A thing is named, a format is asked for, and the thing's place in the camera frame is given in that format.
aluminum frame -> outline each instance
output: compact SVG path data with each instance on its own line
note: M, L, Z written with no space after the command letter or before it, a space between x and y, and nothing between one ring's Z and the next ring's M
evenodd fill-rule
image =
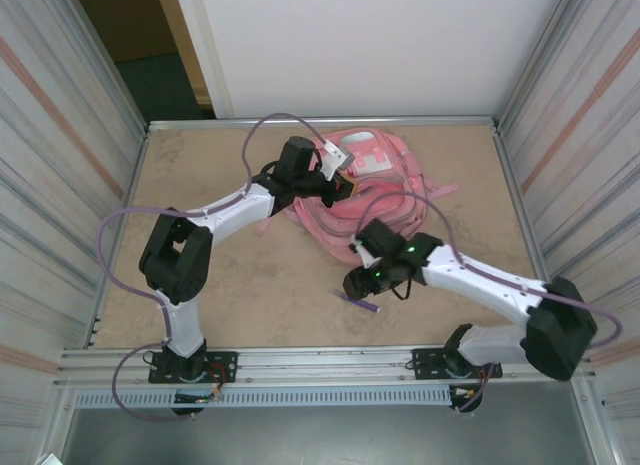
M142 165L144 164L144 159L147 156L147 150L149 148L149 137L146 136L142 140L142 146L140 147L140 152L138 153L138 158L136 159L136 163L133 167L133 176L131 177L131 181L129 182L129 189L127 190L127 194L122 200L122 208L130 207L133 202L133 196L135 195L135 191L138 188L138 181L140 180L140 173L142 172ZM116 260L118 259L118 253L120 253L120 246L122 245L122 239L124 237L124 229L127 226L127 221L129 220L129 215L123 215L118 221L118 225L116 227L116 234L113 240L113 248L107 257L107 266L110 270L113 270L113 267L116 264ZM107 301L107 295L109 292L109 286L111 282L109 279L104 276L102 277L102 283L100 284L100 290L98 291L98 296L96 300L96 312L93 316L93 319L89 322L89 326L85 331L85 340L84 347L91 347L93 345L92 338L95 333L100 329L100 316L104 310L105 303Z
M150 132L156 130L249 128L257 120L219 120L200 122L152 122ZM513 175L503 138L494 127L491 117L378 117L378 118L321 118L310 119L315 126L455 126L487 125L493 133L494 143L520 223L526 248L538 278L547 279L544 261L534 237L530 221ZM276 120L267 126L298 126L294 120ZM133 197L139 178L147 144L141 150L132 180L128 199ZM119 247L124 221L119 229L116 246ZM112 254L113 260L117 250ZM100 305L101 312L104 297ZM229 388L252 387L317 387L317 386L384 386L475 383L475 380L434 380L417 382L410 370L404 368L411 359L411 350L419 346L390 347L322 347L322 348L253 348L238 349L243 363L237 380ZM49 424L39 440L35 452L43 450L60 453L69 431L74 405L79 391L104 390L111 386L113 370L128 350L74 350L65 351L60 365L60 374L54 382L52 396L45 412L45 423ZM150 385L147 383L148 365L142 361L142 353L136 354L123 367L119 377L119 389L175 388L175 385ZM498 379L506 383L551 381L529 365L508 365L505 375ZM598 465L622 465L620 445L613 433L611 423L604 415L595 393L595 374L586 363L576 371L572 380L574 394L585 430ZM181 385L183 388L202 388L202 385Z
M211 130L216 128L251 128L259 118L240 118L228 120L176 120L153 121L149 131L156 130ZM461 115L436 117L327 117L305 118L315 127L384 127L389 126L460 126L460 125L493 125L493 118L488 115ZM297 120L290 118L269 120L262 127L301 127Z

perforated metal strip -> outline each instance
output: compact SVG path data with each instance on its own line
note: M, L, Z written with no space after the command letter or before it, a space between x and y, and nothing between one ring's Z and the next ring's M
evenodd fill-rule
M176 404L176 389L121 390L120 399L130 408L202 407L313 407L352 405L450 405L448 385L407 385L370 387L286 387L227 388L217 401ZM209 390L188 393L206 395ZM116 408L109 390L85 390L76 401L77 409Z

white wall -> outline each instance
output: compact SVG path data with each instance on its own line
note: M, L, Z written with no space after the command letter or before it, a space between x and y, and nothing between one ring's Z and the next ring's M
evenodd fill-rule
M559 0L180 0L218 117L494 114Z

pink strap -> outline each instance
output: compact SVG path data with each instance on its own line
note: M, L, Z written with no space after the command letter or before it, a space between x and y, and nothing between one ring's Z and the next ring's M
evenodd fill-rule
M429 190L435 190L436 188L438 188L438 184L431 180L429 177L422 177L422 183L424 183L424 186Z
M273 222L273 217L265 218L264 220L260 221L260 223L258 223L258 225L253 228L253 233L261 237L265 234L265 232L271 225L271 222Z
M449 185L442 185L441 187L436 186L435 188L427 188L429 188L429 193L427 194L429 200L435 200L436 198L444 197L445 195L460 190L460 186L455 182L450 183Z
M418 163L418 159L412 151L406 150L400 154L400 158L404 160L404 170L410 177L417 177L422 174L422 167Z

pink backpack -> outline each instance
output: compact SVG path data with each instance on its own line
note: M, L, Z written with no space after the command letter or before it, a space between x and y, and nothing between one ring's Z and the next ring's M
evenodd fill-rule
M437 187L425 179L413 152L394 135L374 129L356 129L328 134L325 138L355 156L346 172L342 173L356 183L356 194L331 208L325 207L316 197L296 198L285 212L306 228L331 255L349 265L361 265L360 257L349 249L349 244L362 212L374 198L406 190L433 199L458 189L455 183ZM326 152L320 141L317 138L312 141L324 155ZM424 223L426 215L424 202L394 196L377 202L364 224L379 218L408 238ZM266 226L257 230L258 233L263 232Z

